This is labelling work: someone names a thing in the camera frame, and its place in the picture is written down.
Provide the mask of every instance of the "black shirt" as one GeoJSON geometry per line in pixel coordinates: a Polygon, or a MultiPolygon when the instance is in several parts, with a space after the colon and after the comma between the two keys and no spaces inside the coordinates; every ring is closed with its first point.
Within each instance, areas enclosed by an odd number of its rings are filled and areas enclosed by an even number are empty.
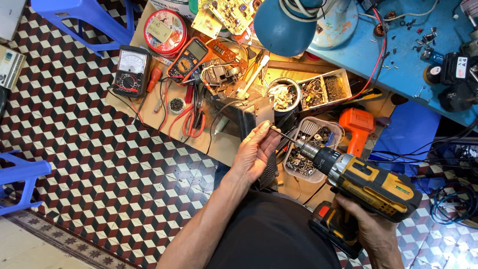
{"type": "Polygon", "coordinates": [[[249,191],[206,268],[341,268],[332,244],[309,227],[310,215],[294,201],[249,191]]]}

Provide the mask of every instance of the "checkered tile floor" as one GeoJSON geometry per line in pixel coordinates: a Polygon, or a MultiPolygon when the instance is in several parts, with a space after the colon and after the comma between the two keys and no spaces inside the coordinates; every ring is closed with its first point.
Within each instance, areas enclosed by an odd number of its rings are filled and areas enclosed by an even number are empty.
{"type": "MultiPolygon", "coordinates": [[[[125,22],[120,1],[101,3],[125,22]]],[[[84,31],[92,42],[107,42],[88,25],[84,31]]],[[[118,51],[97,57],[29,4],[14,40],[5,44],[27,61],[0,122],[0,152],[19,149],[22,158],[52,164],[52,174],[37,181],[34,198],[44,201],[37,211],[124,259],[154,268],[180,227],[208,200],[217,161],[139,121],[131,124],[104,102],[118,51]]],[[[14,199],[22,194],[21,183],[4,188],[14,199]]],[[[427,196],[400,223],[397,236],[406,268],[477,264],[478,233],[434,224],[427,196]]],[[[356,260],[337,255],[344,268],[370,268],[366,253],[356,260]]]]}

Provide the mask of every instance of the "analog multimeter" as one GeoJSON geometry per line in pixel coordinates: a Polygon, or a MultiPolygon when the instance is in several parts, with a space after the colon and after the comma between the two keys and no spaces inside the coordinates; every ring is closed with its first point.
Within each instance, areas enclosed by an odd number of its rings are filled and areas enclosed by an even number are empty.
{"type": "Polygon", "coordinates": [[[212,50],[197,37],[193,37],[169,66],[167,74],[169,77],[180,77],[181,82],[186,81],[197,66],[209,61],[212,56],[212,50]]]}
{"type": "Polygon", "coordinates": [[[118,68],[113,92],[118,95],[141,98],[146,93],[151,55],[145,49],[119,46],[118,68]]]}

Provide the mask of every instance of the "cordless drill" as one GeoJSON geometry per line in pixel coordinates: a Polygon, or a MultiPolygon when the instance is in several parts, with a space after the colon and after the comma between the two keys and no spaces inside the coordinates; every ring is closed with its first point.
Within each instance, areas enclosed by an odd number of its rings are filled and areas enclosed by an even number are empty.
{"type": "MultiPolygon", "coordinates": [[[[355,200],[366,210],[399,223],[419,206],[422,195],[408,176],[394,175],[353,154],[341,154],[310,141],[295,141],[280,134],[292,141],[295,149],[311,160],[316,169],[327,175],[335,193],[355,200]]],[[[309,224],[350,258],[356,259],[362,252],[357,220],[343,208],[333,209],[330,202],[324,201],[312,213],[309,224]]]]}

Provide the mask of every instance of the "blue plastic chair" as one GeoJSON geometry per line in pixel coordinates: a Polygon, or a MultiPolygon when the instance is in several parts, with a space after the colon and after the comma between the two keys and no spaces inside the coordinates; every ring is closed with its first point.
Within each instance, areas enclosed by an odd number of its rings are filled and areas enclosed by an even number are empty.
{"type": "Polygon", "coordinates": [[[104,11],[97,0],[32,0],[32,8],[56,27],[94,51],[96,55],[103,57],[99,51],[119,49],[120,45],[129,45],[133,38],[133,9],[136,12],[140,9],[129,0],[123,1],[126,5],[126,28],[104,11]],[[63,24],[62,20],[69,18],[78,19],[78,33],[63,24]],[[83,39],[82,21],[95,26],[114,41],[97,45],[88,43],[83,39]]]}
{"type": "Polygon", "coordinates": [[[13,150],[6,153],[0,153],[0,158],[15,164],[13,167],[0,169],[0,198],[7,196],[3,190],[4,184],[10,184],[20,180],[25,181],[25,187],[23,188],[20,202],[12,206],[4,206],[0,204],[0,216],[41,205],[43,201],[30,202],[33,190],[35,189],[35,182],[39,176],[49,175],[52,172],[52,166],[47,161],[29,162],[11,154],[18,151],[19,150],[13,150]]]}

